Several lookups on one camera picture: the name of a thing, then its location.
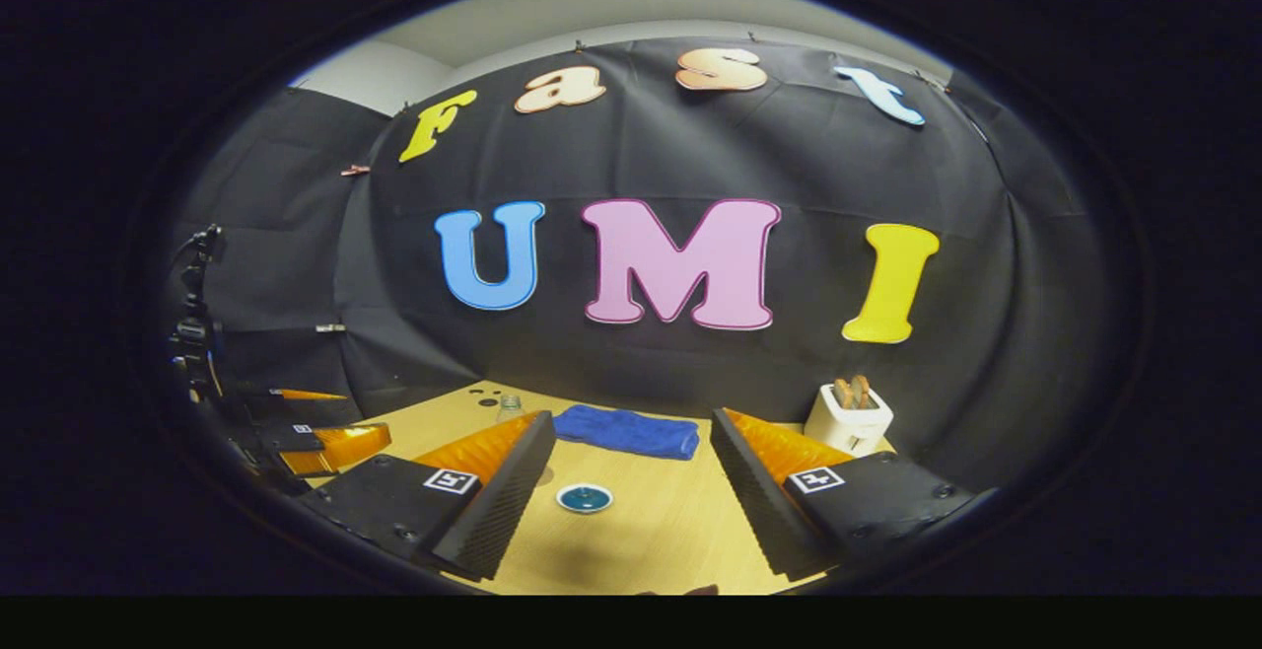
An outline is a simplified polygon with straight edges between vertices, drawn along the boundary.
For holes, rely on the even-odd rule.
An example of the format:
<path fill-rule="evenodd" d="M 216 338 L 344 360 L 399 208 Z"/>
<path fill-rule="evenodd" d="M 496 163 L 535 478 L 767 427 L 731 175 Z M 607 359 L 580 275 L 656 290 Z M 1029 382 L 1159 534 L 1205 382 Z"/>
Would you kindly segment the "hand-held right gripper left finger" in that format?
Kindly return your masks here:
<path fill-rule="evenodd" d="M 491 580 L 555 441 L 551 412 L 528 412 L 418 460 L 380 453 L 299 503 L 403 561 Z"/>

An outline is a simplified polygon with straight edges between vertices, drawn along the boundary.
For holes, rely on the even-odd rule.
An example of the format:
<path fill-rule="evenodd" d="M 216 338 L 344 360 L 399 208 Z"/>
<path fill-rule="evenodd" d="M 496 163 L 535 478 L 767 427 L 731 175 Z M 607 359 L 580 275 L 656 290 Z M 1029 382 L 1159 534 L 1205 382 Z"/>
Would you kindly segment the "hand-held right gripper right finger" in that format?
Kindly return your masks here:
<path fill-rule="evenodd" d="M 712 412 L 711 443 L 772 572 L 867 578 L 917 556 L 976 492 L 888 451 L 852 457 L 756 415 Z"/>

